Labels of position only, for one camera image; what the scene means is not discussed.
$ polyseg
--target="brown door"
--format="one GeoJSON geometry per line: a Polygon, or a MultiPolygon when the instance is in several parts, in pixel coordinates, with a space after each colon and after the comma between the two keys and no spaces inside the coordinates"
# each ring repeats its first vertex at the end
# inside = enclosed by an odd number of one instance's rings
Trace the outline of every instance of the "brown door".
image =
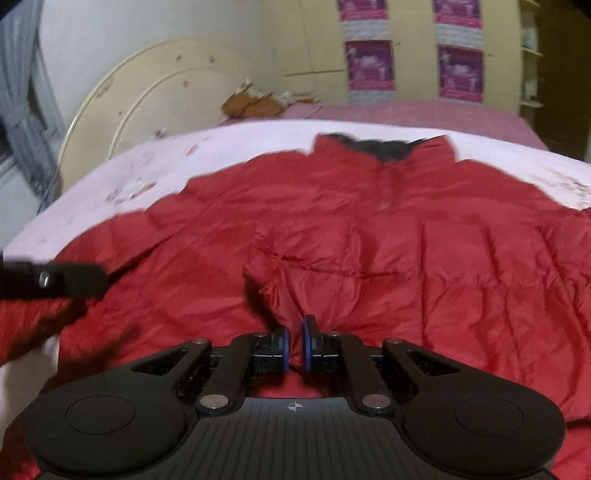
{"type": "Polygon", "coordinates": [[[571,0],[540,0],[534,128],[548,148],[582,160],[591,131],[591,20],[571,0]]]}

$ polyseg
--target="white bed sheet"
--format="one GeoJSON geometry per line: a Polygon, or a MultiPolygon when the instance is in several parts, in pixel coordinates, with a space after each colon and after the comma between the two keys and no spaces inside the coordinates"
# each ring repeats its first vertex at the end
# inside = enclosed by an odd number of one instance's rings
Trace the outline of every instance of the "white bed sheet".
{"type": "MultiPolygon", "coordinates": [[[[52,260],[85,230],[124,212],[143,210],[183,189],[188,179],[281,150],[310,151],[319,133],[413,141],[448,135],[458,159],[476,159],[537,185],[562,205],[591,206],[591,165],[547,151],[436,129],[333,121],[265,121],[194,132],[139,145],[92,171],[5,249],[7,258],[52,260]]],[[[12,420],[55,374],[59,341],[0,368],[0,439],[12,420]]]]}

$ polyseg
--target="white wall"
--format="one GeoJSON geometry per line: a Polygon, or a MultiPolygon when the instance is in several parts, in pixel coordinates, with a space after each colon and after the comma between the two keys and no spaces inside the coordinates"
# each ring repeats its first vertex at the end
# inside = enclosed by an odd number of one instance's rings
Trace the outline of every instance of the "white wall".
{"type": "Polygon", "coordinates": [[[260,0],[45,0],[41,49],[66,125],[110,69],[159,41],[218,38],[265,64],[260,8],[260,0]]]}

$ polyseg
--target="poster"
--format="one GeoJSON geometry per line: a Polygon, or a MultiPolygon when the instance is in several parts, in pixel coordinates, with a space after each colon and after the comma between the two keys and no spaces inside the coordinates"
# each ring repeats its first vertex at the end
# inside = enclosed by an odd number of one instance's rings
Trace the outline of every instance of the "poster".
{"type": "Polygon", "coordinates": [[[386,0],[337,0],[341,21],[386,20],[386,0]]]}
{"type": "Polygon", "coordinates": [[[439,45],[439,96],[483,102],[484,64],[481,50],[439,45]]]}
{"type": "Polygon", "coordinates": [[[389,40],[345,42],[349,90],[394,90],[394,61],[389,40]]]}
{"type": "Polygon", "coordinates": [[[433,0],[438,24],[482,29],[480,0],[433,0]]]}

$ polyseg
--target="crosshair symbol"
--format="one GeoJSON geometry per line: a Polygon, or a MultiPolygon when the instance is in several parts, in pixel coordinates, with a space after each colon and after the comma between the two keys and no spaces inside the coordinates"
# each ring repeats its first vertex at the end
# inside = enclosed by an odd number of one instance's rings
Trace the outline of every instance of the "crosshair symbol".
{"type": "Polygon", "coordinates": [[[299,412],[304,406],[301,403],[293,402],[290,403],[287,408],[289,408],[293,413],[299,412]]]}

